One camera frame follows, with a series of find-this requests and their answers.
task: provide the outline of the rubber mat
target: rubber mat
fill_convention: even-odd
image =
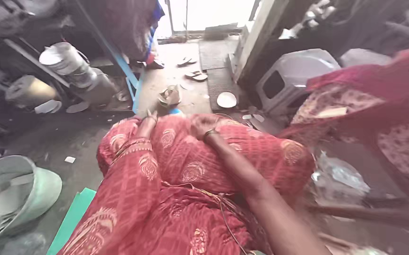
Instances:
[[[229,53],[233,53],[237,46],[237,39],[229,37],[225,40],[198,41],[200,51],[201,70],[224,68],[225,59]]]
[[[232,84],[231,75],[226,68],[209,69],[207,70],[207,90],[209,102],[213,111],[220,111],[224,108],[217,104],[217,97],[220,93],[231,92],[236,98],[234,86]]]

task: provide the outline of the red saree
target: red saree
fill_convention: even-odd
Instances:
[[[239,254],[216,195],[236,192],[215,152],[190,136],[190,120],[159,118],[151,141],[136,138],[139,119],[115,124],[97,159],[104,173],[97,194],[62,254]],[[314,169],[302,145],[231,120],[217,128],[281,194],[295,197]],[[242,247],[256,249],[244,219],[224,206]]]

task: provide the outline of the sandal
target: sandal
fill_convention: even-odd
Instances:
[[[207,79],[207,75],[202,73],[201,71],[187,72],[185,73],[185,77],[197,82],[203,82]]]
[[[178,63],[178,66],[179,67],[180,66],[186,66],[186,65],[189,65],[189,64],[194,64],[196,62],[197,62],[196,59],[192,59],[190,57],[185,57]]]

